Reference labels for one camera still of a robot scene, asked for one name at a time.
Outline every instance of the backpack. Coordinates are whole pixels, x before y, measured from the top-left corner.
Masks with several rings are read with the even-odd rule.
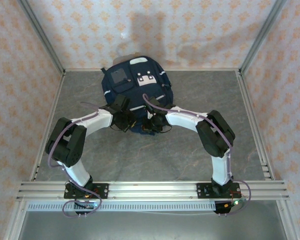
[[[108,70],[101,70],[104,73],[101,85],[107,104],[113,103],[118,94],[129,98],[128,109],[137,120],[130,130],[154,135],[142,130],[142,120],[148,116],[143,94],[147,94],[149,98],[155,97],[163,106],[172,104],[174,100],[172,85],[159,63],[148,56],[139,56],[118,63]]]

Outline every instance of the gray marble floor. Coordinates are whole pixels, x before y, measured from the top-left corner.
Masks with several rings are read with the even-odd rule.
[[[218,110],[236,134],[231,170],[235,179],[263,180],[264,175],[234,71],[169,71],[174,104],[195,111]],[[106,104],[102,72],[67,72],[52,121],[92,113],[80,106]],[[44,153],[37,181],[63,181],[60,169],[49,169]],[[90,135],[82,162],[94,181],[208,181],[210,156],[194,131],[173,127],[165,134],[140,135],[110,128]]]

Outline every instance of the wall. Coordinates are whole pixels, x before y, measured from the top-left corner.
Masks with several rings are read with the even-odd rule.
[[[28,181],[60,75],[15,0],[0,1],[0,239]]]
[[[63,66],[141,53],[170,68],[238,68],[275,0],[29,0]]]
[[[245,75],[275,169],[300,225],[300,0],[288,0]]]

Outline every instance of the purple cable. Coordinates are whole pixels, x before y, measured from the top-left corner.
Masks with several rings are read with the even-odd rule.
[[[48,161],[47,161],[47,162],[48,162],[48,166],[49,166],[50,168],[59,168],[59,167],[62,167],[62,171],[65,172],[65,174],[68,176],[70,182],[72,182],[77,188],[81,189],[82,191],[95,195],[95,196],[100,200],[98,206],[97,206],[95,209],[93,209],[93,210],[90,211],[89,213],[85,213],[85,214],[84,214],[84,215],[87,217],[87,215],[90,215],[90,214],[95,213],[95,212],[101,207],[101,204],[102,204],[102,199],[101,199],[101,197],[100,197],[97,193],[95,193],[95,192],[93,192],[93,191],[90,191],[89,189],[86,189],[86,188],[80,186],[80,185],[79,185],[79,184],[78,184],[78,183],[77,183],[77,182],[76,182],[76,181],[75,181],[75,180],[67,173],[67,171],[66,171],[66,169],[65,169],[65,167],[64,167],[63,165],[59,165],[59,164],[58,164],[58,165],[52,165],[52,164],[51,164],[51,160],[52,160],[53,153],[54,153],[54,151],[55,151],[55,149],[56,149],[56,147],[57,147],[59,141],[61,140],[61,138],[62,138],[62,137],[64,136],[64,134],[66,133],[66,131],[67,131],[68,129],[70,129],[73,125],[75,125],[75,124],[77,124],[77,123],[80,123],[80,122],[82,122],[82,121],[86,121],[86,120],[92,119],[92,118],[94,118],[94,117],[96,117],[96,116],[98,115],[98,109],[99,109],[98,106],[96,106],[96,105],[94,105],[94,104],[92,104],[92,103],[89,103],[89,102],[81,102],[81,105],[82,105],[84,108],[90,108],[90,109],[96,110],[95,114],[93,114],[93,115],[91,115],[91,116],[87,116],[87,117],[82,118],[82,119],[79,119],[79,120],[76,120],[76,121],[70,123],[68,126],[66,126],[66,127],[62,130],[62,132],[59,134],[59,136],[56,138],[55,143],[53,144],[53,146],[52,146],[52,148],[51,148],[51,151],[50,151],[50,153],[49,153]],[[69,203],[77,203],[77,204],[86,203],[86,204],[88,204],[88,203],[91,203],[91,202],[90,202],[90,201],[69,200],[69,201],[67,201],[67,202],[63,205],[63,207],[62,207],[62,213],[63,213],[63,215],[66,216],[67,218],[75,219],[75,218],[80,218],[81,215],[79,214],[79,215],[71,216],[71,215],[66,214],[66,212],[65,212],[65,207],[66,207],[66,205],[69,204]]]
[[[152,104],[151,102],[148,101],[148,96],[147,94],[143,94],[142,95],[144,101],[149,104],[151,107],[155,108],[155,109],[158,109],[158,110],[161,110],[161,111],[165,111],[165,112],[170,112],[170,113],[182,113],[182,114],[188,114],[188,115],[191,115],[191,116],[194,116],[194,117],[197,117],[197,118],[201,118],[201,119],[204,119],[206,120],[209,124],[211,124],[216,130],[217,132],[220,134],[220,136],[223,138],[223,140],[225,141],[225,143],[228,145],[229,147],[229,153],[226,155],[226,159],[227,159],[227,173],[230,180],[231,181],[234,181],[230,176],[230,172],[231,172],[231,169],[230,169],[230,164],[231,164],[231,160],[230,160],[230,157],[231,157],[231,152],[232,152],[232,146],[230,144],[230,142],[228,141],[228,139],[226,138],[226,136],[223,134],[223,132],[217,127],[217,125],[215,125],[209,118],[205,117],[205,116],[202,116],[202,115],[199,115],[199,114],[196,114],[196,113],[193,113],[193,112],[190,112],[190,111],[185,111],[185,110],[171,110],[171,109],[166,109],[166,108],[163,108],[163,107],[159,107],[159,106],[156,106],[154,104]],[[248,188],[248,191],[249,191],[249,198],[248,198],[248,201],[247,201],[247,204],[244,205],[242,208],[240,208],[239,210],[237,211],[234,211],[234,212],[230,212],[230,213],[226,213],[226,214],[219,214],[220,215],[224,215],[224,216],[227,216],[227,215],[233,215],[233,214],[237,214],[238,212],[242,211],[243,209],[245,209],[248,204],[250,203],[250,200],[251,200],[251,189],[249,187],[249,185],[245,182],[245,181],[242,181],[242,180],[237,180],[238,182],[241,182],[243,184],[246,185],[246,187]]]

